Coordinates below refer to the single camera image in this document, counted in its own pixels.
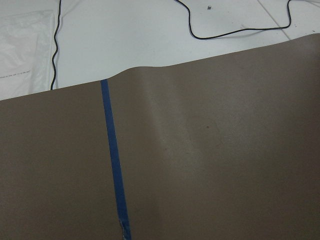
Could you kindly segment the clear plastic bag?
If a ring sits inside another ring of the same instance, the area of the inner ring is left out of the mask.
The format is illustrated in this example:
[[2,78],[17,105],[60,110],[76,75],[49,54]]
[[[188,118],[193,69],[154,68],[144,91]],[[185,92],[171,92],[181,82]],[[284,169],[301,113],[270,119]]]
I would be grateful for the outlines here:
[[50,89],[54,23],[51,10],[1,17],[1,100]]

